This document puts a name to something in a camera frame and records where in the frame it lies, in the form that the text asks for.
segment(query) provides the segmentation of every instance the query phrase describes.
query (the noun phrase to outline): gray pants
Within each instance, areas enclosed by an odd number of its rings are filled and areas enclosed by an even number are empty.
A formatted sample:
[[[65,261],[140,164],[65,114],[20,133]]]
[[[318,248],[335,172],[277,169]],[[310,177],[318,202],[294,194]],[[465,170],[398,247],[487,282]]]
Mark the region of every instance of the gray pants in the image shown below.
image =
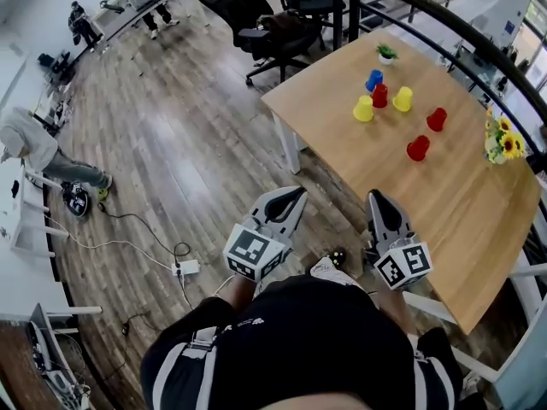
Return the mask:
[[[96,167],[68,158],[61,149],[44,169],[44,173],[63,181],[86,182],[92,187],[106,188],[109,184],[107,175]]]

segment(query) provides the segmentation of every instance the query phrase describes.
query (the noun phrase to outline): white cube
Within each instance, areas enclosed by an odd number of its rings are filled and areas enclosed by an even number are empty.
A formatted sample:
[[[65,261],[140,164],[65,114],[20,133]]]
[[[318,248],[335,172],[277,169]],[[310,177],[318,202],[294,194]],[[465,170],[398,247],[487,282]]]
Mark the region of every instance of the white cube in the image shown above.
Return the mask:
[[[389,249],[374,263],[374,267],[392,290],[408,287],[433,270],[425,243]]]
[[[284,261],[284,249],[283,243],[236,224],[224,248],[224,261],[229,269],[258,283]]]

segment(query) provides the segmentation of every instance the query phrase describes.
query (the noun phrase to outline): yellow cup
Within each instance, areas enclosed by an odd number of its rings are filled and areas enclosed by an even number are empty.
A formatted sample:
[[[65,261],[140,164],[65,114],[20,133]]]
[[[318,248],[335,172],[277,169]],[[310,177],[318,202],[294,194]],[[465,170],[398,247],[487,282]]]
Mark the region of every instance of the yellow cup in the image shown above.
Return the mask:
[[[410,111],[412,108],[412,96],[412,90],[408,86],[402,86],[393,98],[393,106],[402,113]]]
[[[373,119],[373,99],[370,96],[359,97],[359,103],[353,108],[353,115],[359,121]]]

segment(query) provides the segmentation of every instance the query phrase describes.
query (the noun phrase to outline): sunflower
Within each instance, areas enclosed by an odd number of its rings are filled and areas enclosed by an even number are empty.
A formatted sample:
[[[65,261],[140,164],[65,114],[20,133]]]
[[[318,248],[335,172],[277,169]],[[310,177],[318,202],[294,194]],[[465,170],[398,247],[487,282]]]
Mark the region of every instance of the sunflower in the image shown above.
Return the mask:
[[[503,156],[505,156],[508,160],[511,160],[515,158],[516,156],[519,156],[519,151],[516,148],[516,144],[515,144],[514,132],[504,133],[499,143],[503,149]]]
[[[511,133],[515,137],[515,148],[517,150],[517,156],[523,156],[524,148],[525,148],[524,138],[518,132],[511,132]]]
[[[513,125],[511,123],[511,120],[508,119],[507,117],[502,117],[501,119],[499,119],[497,121],[499,123],[499,128],[504,131],[504,132],[508,132],[511,130],[511,126]]]

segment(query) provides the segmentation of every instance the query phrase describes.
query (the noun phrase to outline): red cup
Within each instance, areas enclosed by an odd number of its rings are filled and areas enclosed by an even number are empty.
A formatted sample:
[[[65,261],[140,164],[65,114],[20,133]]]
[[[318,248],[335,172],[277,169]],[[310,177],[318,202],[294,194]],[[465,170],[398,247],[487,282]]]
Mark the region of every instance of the red cup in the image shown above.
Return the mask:
[[[385,108],[387,106],[387,86],[377,84],[371,97],[375,108]]]
[[[442,108],[437,108],[433,114],[427,117],[427,125],[432,131],[441,132],[443,130],[445,120],[446,111]]]
[[[429,138],[425,135],[419,135],[416,140],[407,146],[407,154],[413,161],[423,161],[428,149]]]

